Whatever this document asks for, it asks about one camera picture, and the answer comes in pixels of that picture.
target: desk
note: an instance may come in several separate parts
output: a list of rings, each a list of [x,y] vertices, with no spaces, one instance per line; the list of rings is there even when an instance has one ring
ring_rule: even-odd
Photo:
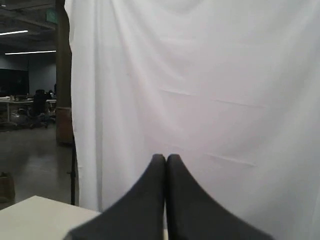
[[[62,240],[67,232],[99,212],[33,196],[0,211],[3,240]]]
[[[6,114],[7,114],[7,122],[10,123],[10,104],[12,105],[30,105],[34,101],[31,100],[25,100],[25,101],[12,101],[12,100],[6,100],[6,99],[0,99],[0,104],[6,104]],[[46,101],[49,104],[55,104],[57,100],[55,99],[48,99]]]

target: fluorescent light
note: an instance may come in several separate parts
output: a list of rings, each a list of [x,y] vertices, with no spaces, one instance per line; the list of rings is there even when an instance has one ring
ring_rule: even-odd
[[[10,34],[22,34],[22,33],[27,33],[28,30],[23,30],[23,31],[9,31],[9,32],[3,32],[0,33],[0,36],[2,35],[10,35]]]
[[[5,55],[20,55],[20,54],[44,54],[44,53],[55,53],[56,50],[53,51],[25,51],[25,52],[11,52],[5,53]]]

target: wooden pillar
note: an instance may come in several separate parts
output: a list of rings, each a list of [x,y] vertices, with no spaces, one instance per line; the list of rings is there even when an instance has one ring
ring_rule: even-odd
[[[64,8],[65,0],[56,0],[58,17],[56,30],[56,141],[73,142],[71,118],[71,59],[69,19]]]

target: white backdrop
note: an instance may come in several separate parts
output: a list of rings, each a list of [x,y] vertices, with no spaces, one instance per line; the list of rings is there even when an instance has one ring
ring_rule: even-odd
[[[320,239],[320,0],[66,0],[80,205],[153,153],[279,240]]]

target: concrete floor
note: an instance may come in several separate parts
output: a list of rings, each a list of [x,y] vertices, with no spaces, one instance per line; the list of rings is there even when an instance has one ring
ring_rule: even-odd
[[[16,203],[37,195],[69,204],[71,157],[71,147],[56,144],[52,125],[0,132],[0,172],[13,174]]]

